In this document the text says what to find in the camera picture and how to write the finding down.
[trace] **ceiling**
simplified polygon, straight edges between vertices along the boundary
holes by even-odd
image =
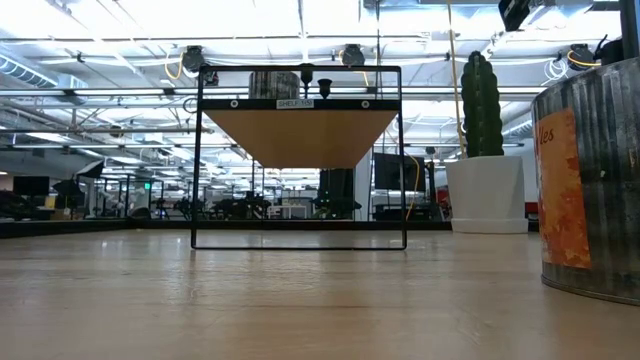
[[[455,63],[460,73],[469,54],[481,51],[492,62],[502,88],[506,142],[517,143],[530,134],[526,122],[531,119],[529,104],[535,93],[576,74],[567,68],[564,58],[569,46],[585,43],[593,51],[606,34],[609,39],[620,36],[619,12],[590,11],[593,2],[589,0],[549,2],[549,6],[536,8],[521,31],[513,33],[504,33],[497,1],[453,1],[454,62],[447,55],[451,54],[451,43],[445,1],[429,1],[428,5],[420,5],[419,0],[382,1],[379,19],[370,6],[372,3],[369,0],[3,1],[0,55],[9,54],[51,77],[71,75],[80,80],[82,87],[114,91],[109,95],[98,92],[95,96],[83,96],[75,104],[37,96],[34,92],[3,96],[2,91],[8,89],[32,87],[0,74],[0,100],[4,102],[0,105],[5,110],[0,115],[0,126],[37,129],[40,133],[70,126],[105,130],[117,125],[155,132],[152,134],[150,130],[146,137],[137,133],[119,138],[104,133],[85,134],[66,136],[65,141],[94,145],[189,145],[194,143],[194,136],[185,129],[194,126],[195,117],[187,111],[193,103],[185,104],[185,100],[192,96],[141,96],[125,91],[193,88],[195,79],[187,71],[181,71],[178,79],[171,78],[179,72],[180,54],[186,46],[202,46],[206,61],[218,65],[302,62],[340,65],[338,55],[345,45],[358,44],[367,65],[375,65],[379,60],[383,65],[402,66],[402,85],[405,91],[413,92],[403,102],[404,136],[407,142],[417,144],[457,141],[452,65]],[[563,59],[554,62],[559,55]],[[220,73],[221,90],[215,96],[244,97],[248,76],[249,73]],[[367,83],[374,84],[376,78],[374,74],[362,73],[327,76],[334,80],[336,88],[358,89],[364,89]],[[386,76],[382,85],[397,84],[393,76]],[[522,87],[533,88],[530,91],[533,95],[515,94]],[[21,106],[22,110],[11,110],[15,106]],[[29,116],[27,110],[35,115]],[[214,122],[206,120],[205,127],[208,133],[203,135],[203,143],[233,143]],[[387,143],[390,138],[397,138],[397,127],[390,125],[386,134]],[[30,135],[5,136],[3,141],[62,143],[55,136]],[[93,153],[93,156],[128,157],[148,166],[171,163],[193,167],[193,154],[188,148],[169,153],[151,148],[110,150],[97,146],[83,150],[82,154],[87,156]],[[436,157],[442,160],[455,157],[456,151],[438,148]],[[408,152],[424,155],[424,146],[409,148]],[[232,167],[251,165],[247,154],[222,147],[203,150],[203,159],[225,174],[233,173],[229,170]],[[138,165],[110,160],[111,163]],[[220,174],[206,175],[220,178]],[[315,177],[305,177],[307,183],[317,182]]]

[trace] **cactus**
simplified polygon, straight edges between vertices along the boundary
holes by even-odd
[[[498,78],[478,51],[469,56],[462,75],[467,156],[504,155]]]

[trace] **wooden floor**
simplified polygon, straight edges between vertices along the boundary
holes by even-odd
[[[537,235],[410,238],[406,252],[193,252],[182,231],[0,240],[0,359],[640,359],[640,308],[542,285]]]

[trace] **computer monitor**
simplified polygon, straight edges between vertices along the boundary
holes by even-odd
[[[416,176],[418,177],[417,191],[427,191],[424,171],[424,158],[404,157],[404,190],[413,191],[416,188]],[[402,156],[395,154],[374,153],[373,161],[375,165],[375,188],[386,190],[400,190],[400,170]]]
[[[49,195],[48,176],[14,176],[13,193],[25,196]]]

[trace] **shelf label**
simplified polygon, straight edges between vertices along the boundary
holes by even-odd
[[[278,100],[276,103],[277,110],[286,109],[313,109],[312,99],[291,99],[291,100]]]

